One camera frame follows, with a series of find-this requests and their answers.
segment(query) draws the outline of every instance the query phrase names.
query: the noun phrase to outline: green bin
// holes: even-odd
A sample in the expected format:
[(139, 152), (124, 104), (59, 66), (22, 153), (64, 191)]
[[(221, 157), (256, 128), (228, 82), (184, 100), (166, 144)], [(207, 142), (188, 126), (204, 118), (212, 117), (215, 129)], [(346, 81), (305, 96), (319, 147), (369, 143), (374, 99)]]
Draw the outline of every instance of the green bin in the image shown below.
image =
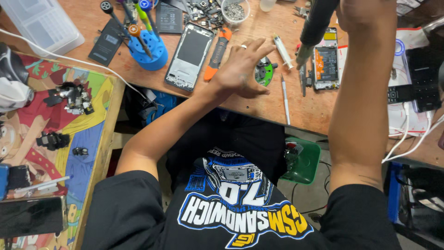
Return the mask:
[(296, 142), (303, 147), (303, 150), (293, 160), (292, 164), (287, 164), (287, 172), (281, 176), (281, 179), (310, 185), (316, 175), (317, 165), (321, 157), (321, 148), (314, 142), (296, 137), (288, 137), (285, 141)]

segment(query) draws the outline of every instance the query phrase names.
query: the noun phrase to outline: black shorts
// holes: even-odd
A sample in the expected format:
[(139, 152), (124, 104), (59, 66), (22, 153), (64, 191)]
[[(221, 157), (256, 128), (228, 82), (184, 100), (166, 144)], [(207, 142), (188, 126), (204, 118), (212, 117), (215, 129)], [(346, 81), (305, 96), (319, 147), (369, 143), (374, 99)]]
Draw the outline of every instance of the black shorts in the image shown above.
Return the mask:
[(214, 147), (242, 155), (275, 185), (287, 169), (283, 126), (214, 109), (185, 132), (167, 153), (166, 169), (171, 175), (173, 192), (182, 181), (188, 182), (185, 172), (193, 170), (194, 161)]

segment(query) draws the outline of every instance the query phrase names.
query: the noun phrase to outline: person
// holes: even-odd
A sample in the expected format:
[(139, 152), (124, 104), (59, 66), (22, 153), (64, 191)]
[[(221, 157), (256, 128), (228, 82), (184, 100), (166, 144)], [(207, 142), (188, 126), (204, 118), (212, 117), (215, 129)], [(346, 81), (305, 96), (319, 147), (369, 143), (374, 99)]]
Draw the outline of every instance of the person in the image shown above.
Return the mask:
[[(210, 123), (232, 94), (269, 94), (252, 76), (275, 47), (257, 39), (233, 46), (204, 89), (130, 139), (116, 175), (95, 186), (82, 249), (400, 249), (381, 191), (395, 9), (395, 0), (341, 0), (337, 9), (349, 48), (320, 231), (275, 186), (282, 129), (231, 115)], [(169, 149), (174, 196), (164, 213), (156, 164)]]

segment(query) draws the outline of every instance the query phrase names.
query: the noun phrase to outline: blue screwdriver holder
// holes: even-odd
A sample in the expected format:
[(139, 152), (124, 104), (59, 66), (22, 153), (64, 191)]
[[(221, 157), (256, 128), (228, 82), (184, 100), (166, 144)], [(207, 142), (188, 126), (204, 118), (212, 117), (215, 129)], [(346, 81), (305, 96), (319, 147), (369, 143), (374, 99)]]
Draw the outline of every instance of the blue screwdriver holder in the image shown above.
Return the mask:
[(130, 51), (131, 56), (137, 61), (137, 63), (144, 69), (155, 71), (161, 69), (168, 60), (168, 51), (163, 43), (162, 38), (151, 34), (147, 30), (140, 32), (140, 38), (147, 44), (151, 51), (153, 59), (151, 59), (143, 50), (142, 45), (139, 43), (136, 37), (131, 37), (128, 46), (133, 52)]

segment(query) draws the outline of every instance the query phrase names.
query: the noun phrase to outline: hand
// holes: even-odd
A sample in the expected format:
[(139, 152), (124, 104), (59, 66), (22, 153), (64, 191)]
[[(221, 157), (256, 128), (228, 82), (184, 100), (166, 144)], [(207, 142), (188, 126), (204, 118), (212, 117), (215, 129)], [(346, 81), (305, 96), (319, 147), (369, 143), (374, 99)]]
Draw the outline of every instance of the hand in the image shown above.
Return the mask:
[(258, 84), (254, 79), (254, 68), (259, 60), (272, 52), (276, 46), (262, 47), (265, 38), (247, 40), (241, 46), (231, 47), (227, 62), (214, 75), (211, 82), (234, 91), (239, 96), (254, 98), (257, 95), (269, 95), (270, 90)]
[(396, 0), (341, 0), (336, 16), (340, 28), (349, 33), (368, 28), (396, 29)]

